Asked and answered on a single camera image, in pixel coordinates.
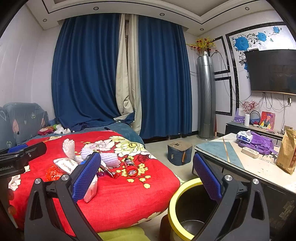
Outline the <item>left hand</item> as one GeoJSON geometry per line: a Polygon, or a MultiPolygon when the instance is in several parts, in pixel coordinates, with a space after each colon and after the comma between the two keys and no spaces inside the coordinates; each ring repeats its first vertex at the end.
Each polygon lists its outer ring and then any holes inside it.
{"type": "Polygon", "coordinates": [[[14,199],[14,192],[13,190],[11,190],[10,188],[8,189],[7,191],[7,198],[8,198],[8,201],[9,201],[9,206],[8,206],[8,213],[10,215],[15,215],[16,213],[16,208],[10,204],[10,201],[12,201],[14,199]]]}

